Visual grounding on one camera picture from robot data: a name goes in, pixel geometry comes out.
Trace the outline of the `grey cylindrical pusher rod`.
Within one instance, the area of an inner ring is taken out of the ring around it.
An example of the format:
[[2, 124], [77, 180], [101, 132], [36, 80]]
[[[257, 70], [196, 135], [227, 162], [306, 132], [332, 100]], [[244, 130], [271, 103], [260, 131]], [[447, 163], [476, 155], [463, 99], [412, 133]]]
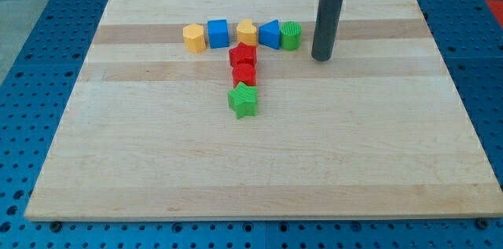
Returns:
[[311, 56], [318, 61], [332, 57], [343, 0], [318, 0]]

